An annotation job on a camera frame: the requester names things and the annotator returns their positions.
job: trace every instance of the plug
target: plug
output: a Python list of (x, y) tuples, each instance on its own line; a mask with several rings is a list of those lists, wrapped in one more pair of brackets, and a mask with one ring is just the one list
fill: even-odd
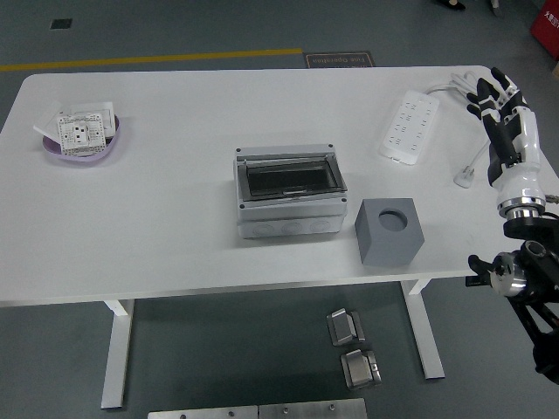
[(454, 176), (454, 183), (458, 186), (468, 189), (472, 186), (474, 168), (466, 166)]

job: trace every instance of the metal bracket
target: metal bracket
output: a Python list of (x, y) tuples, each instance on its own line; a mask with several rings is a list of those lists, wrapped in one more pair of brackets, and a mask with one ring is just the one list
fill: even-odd
[(342, 308), (326, 316), (326, 320), (328, 321), (332, 345), (335, 347), (365, 341), (361, 320), (357, 312), (347, 314), (346, 309)]
[(363, 399), (151, 412), (148, 419), (367, 419)]
[(361, 349), (357, 349), (342, 355), (342, 367), (350, 390), (381, 383), (381, 375), (372, 351), (364, 353)]

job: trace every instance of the power strip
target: power strip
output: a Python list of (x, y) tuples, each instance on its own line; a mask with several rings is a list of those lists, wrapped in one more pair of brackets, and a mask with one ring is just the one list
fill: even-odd
[(407, 91), (379, 153), (393, 161), (416, 164), (437, 108), (437, 98), (412, 90)]

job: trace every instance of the shoe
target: shoe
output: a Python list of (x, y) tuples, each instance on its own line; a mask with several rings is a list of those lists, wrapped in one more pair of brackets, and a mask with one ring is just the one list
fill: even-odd
[(461, 2), (457, 2), (456, 4), (451, 4), (450, 0), (437, 0), (439, 3), (444, 4), (446, 7), (452, 10), (465, 10), (466, 7)]

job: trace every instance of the cable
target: cable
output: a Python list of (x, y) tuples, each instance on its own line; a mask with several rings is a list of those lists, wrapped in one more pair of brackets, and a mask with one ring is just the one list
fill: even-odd
[(477, 84), (478, 76), (475, 72), (465, 72), (462, 76), (456, 73), (451, 74), (451, 81), (447, 85), (436, 85), (427, 89), (424, 94), (431, 94), (435, 92), (443, 92), (447, 90), (457, 90), (462, 96), (467, 99), (468, 93), (475, 94), (477, 92), (477, 87), (468, 81), (468, 77), (472, 77), (474, 83)]
[[(478, 90), (477, 83), (478, 83), (478, 76), (475, 72), (467, 71), (461, 76), (459, 74), (452, 73), (451, 81), (447, 85), (433, 86), (427, 89), (424, 92), (424, 94), (456, 90), (462, 96), (464, 96), (464, 98), (469, 102), (469, 99), (467, 98), (467, 94), (468, 93), (477, 94), (477, 90)], [(454, 183), (456, 183), (457, 185), (465, 189), (470, 188), (470, 186), (472, 186), (475, 163), (483, 155), (483, 153), (486, 151), (488, 147), (489, 147), (489, 140), (487, 140), (483, 144), (483, 147), (481, 147), (480, 151), (478, 151), (478, 153), (473, 157), (470, 164), (468, 164), (465, 168), (460, 170), (454, 176)]]

